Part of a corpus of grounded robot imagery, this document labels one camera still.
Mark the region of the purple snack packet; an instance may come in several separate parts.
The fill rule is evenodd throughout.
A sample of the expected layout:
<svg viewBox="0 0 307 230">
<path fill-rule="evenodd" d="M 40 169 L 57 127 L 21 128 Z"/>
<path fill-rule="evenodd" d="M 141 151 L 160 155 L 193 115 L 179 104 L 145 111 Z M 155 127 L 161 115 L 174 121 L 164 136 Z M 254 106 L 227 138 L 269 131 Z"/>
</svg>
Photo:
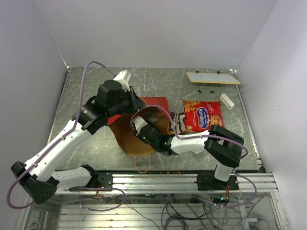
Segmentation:
<svg viewBox="0 0 307 230">
<path fill-rule="evenodd" d="M 176 112 L 171 112 L 170 117 L 172 119 L 169 133 L 174 134 L 174 131 L 177 131 L 177 120 L 178 120 L 178 114 Z"/>
</svg>

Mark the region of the dark chocolate bar wrapper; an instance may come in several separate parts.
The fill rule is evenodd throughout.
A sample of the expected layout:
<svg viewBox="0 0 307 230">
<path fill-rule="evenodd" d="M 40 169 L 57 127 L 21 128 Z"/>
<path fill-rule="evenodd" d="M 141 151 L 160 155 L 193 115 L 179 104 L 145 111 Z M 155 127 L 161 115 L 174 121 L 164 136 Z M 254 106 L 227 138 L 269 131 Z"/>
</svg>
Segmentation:
<svg viewBox="0 0 307 230">
<path fill-rule="evenodd" d="M 154 123 L 154 122 L 158 121 L 158 118 L 156 117 L 155 114 L 149 114 L 147 120 L 148 120 L 150 123 Z"/>
</svg>

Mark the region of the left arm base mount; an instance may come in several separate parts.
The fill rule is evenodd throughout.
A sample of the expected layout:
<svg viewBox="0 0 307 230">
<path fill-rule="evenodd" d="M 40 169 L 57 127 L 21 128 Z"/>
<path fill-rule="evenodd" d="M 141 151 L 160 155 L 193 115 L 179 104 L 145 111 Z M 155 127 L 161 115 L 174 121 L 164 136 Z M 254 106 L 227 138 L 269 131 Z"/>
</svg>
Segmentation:
<svg viewBox="0 0 307 230">
<path fill-rule="evenodd" d="M 93 178 L 93 188 L 105 188 L 110 191 L 113 186 L 113 176 L 107 173 L 99 173 Z"/>
</svg>

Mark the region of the brown m&m's packet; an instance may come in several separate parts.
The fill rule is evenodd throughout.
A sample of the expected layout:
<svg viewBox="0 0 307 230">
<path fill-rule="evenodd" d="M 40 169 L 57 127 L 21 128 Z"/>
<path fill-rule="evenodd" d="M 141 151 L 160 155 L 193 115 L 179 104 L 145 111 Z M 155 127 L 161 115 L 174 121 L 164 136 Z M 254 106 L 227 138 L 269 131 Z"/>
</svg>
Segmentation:
<svg viewBox="0 0 307 230">
<path fill-rule="evenodd" d="M 177 115 L 176 121 L 176 132 L 177 134 L 185 134 L 186 133 L 186 124 L 185 124 L 186 115 L 184 113 L 180 113 Z"/>
</svg>

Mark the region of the red candy snack bag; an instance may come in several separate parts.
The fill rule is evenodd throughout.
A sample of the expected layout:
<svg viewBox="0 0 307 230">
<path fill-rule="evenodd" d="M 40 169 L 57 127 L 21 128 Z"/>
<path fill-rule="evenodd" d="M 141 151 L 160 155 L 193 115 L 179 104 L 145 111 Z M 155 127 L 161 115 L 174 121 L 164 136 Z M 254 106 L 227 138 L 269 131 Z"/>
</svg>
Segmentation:
<svg viewBox="0 0 307 230">
<path fill-rule="evenodd" d="M 220 102 L 182 100 L 187 133 L 209 130 L 212 125 L 224 127 Z"/>
</svg>

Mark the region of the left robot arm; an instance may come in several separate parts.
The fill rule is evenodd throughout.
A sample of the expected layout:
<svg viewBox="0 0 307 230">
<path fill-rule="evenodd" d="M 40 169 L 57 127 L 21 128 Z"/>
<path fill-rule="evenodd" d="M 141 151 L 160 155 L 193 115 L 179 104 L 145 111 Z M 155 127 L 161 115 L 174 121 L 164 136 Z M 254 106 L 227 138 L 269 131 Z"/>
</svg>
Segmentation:
<svg viewBox="0 0 307 230">
<path fill-rule="evenodd" d="M 97 95 L 88 99 L 66 124 L 64 129 L 34 157 L 23 163 L 15 162 L 11 171 L 33 202 L 42 204 L 66 185 L 64 179 L 53 176 L 58 164 L 70 151 L 106 126 L 116 115 L 134 114 L 146 106 L 133 87 L 124 80 L 106 80 L 98 88 Z"/>
</svg>

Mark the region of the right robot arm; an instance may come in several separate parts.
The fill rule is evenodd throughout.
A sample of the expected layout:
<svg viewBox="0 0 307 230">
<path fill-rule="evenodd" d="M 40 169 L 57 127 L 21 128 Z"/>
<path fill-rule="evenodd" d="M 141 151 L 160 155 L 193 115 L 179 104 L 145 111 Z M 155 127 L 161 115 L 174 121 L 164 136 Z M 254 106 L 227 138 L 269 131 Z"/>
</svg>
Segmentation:
<svg viewBox="0 0 307 230">
<path fill-rule="evenodd" d="M 248 152 L 241 136 L 219 125 L 213 125 L 209 130 L 200 133 L 164 135 L 137 116 L 132 120 L 132 126 L 139 140 L 166 156 L 207 151 L 218 161 L 211 178 L 212 186 L 218 190 L 228 185 L 233 169 L 240 165 L 242 151 Z"/>
</svg>

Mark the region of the red paper bag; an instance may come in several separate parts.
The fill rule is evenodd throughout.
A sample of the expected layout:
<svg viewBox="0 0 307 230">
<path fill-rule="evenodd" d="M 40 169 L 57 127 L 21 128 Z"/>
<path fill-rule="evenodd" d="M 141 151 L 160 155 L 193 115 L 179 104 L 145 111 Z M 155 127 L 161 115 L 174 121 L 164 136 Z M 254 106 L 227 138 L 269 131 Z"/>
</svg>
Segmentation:
<svg viewBox="0 0 307 230">
<path fill-rule="evenodd" d="M 170 122 L 169 106 L 165 97 L 142 97 L 146 107 L 139 112 L 124 115 L 114 115 L 107 125 L 113 132 L 117 144 L 129 157 L 134 158 L 134 165 L 139 173 L 147 173 L 151 167 L 151 155 L 155 152 L 167 153 L 164 148 L 168 142 Z M 150 123 L 149 114 L 155 114 L 158 121 Z M 140 133 L 137 133 L 132 120 L 141 116 L 147 123 Z"/>
</svg>

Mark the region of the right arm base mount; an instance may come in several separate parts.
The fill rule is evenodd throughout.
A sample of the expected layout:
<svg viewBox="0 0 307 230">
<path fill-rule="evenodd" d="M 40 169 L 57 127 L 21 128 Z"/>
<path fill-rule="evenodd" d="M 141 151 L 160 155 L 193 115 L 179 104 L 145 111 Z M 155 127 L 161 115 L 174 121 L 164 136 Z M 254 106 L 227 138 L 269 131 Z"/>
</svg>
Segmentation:
<svg viewBox="0 0 307 230">
<path fill-rule="evenodd" d="M 199 191 L 222 191 L 226 190 L 227 187 L 231 191 L 239 189 L 236 176 L 231 175 L 228 181 L 223 182 L 215 179 L 213 171 L 198 174 L 194 183 L 197 185 Z"/>
</svg>

